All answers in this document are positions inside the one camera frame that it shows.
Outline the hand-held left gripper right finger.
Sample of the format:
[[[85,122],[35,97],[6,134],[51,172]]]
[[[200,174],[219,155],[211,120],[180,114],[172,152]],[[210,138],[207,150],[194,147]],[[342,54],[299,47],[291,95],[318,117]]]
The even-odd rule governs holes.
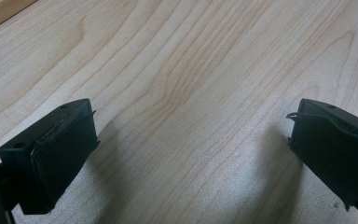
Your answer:
[[[358,117],[327,103],[303,99],[287,118],[295,125],[291,150],[344,202],[358,209]]]

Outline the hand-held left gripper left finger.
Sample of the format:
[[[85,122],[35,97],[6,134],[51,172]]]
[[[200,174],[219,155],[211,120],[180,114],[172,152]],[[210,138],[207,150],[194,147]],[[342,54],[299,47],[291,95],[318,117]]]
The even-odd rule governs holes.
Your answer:
[[[4,205],[50,212],[99,145],[90,100],[60,105],[0,146]]]

